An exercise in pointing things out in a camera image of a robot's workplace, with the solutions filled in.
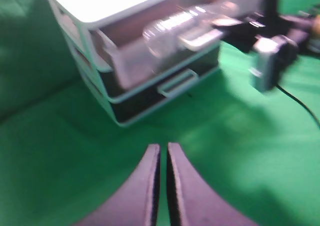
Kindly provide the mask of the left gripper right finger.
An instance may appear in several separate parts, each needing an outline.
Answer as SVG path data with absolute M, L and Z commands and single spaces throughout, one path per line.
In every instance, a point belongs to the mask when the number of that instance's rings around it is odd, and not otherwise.
M 166 198 L 172 226 L 257 225 L 207 184 L 180 144 L 168 143 L 166 157 Z

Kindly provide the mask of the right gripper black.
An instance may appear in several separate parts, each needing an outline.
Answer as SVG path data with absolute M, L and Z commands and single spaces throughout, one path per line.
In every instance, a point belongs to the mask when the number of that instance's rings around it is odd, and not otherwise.
M 212 27 L 223 32 L 225 43 L 247 54 L 254 49 L 258 40 L 281 37 L 294 47 L 294 52 L 304 52 L 315 25 L 315 15 L 278 14 L 265 16 L 257 12 L 242 18 L 224 17 L 214 19 Z

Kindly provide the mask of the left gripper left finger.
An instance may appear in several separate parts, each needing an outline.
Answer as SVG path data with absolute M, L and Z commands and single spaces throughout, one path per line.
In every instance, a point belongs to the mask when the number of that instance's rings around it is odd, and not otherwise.
M 161 150 L 147 146 L 140 162 L 120 188 L 78 226 L 155 226 L 161 178 Z

